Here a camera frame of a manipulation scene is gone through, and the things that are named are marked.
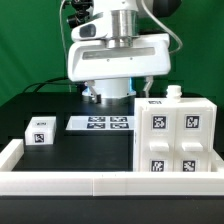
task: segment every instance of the green backdrop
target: green backdrop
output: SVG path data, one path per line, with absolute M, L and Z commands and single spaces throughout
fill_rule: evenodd
M 0 0 L 0 105 L 32 83 L 66 75 L 60 3 Z M 64 12 L 64 21 L 65 14 L 71 13 L 72 10 Z M 181 37 L 184 48 L 172 56 L 170 74 L 156 78 L 152 92 L 163 92 L 168 84 L 181 84 L 185 92 L 208 97 L 224 109 L 224 1 L 183 0 L 179 10 L 163 22 Z M 70 30 L 66 22 L 64 25 L 69 47 Z M 155 25 L 149 19 L 141 21 L 141 28 L 150 27 Z M 140 89 L 143 79 L 136 79 L 134 85 Z

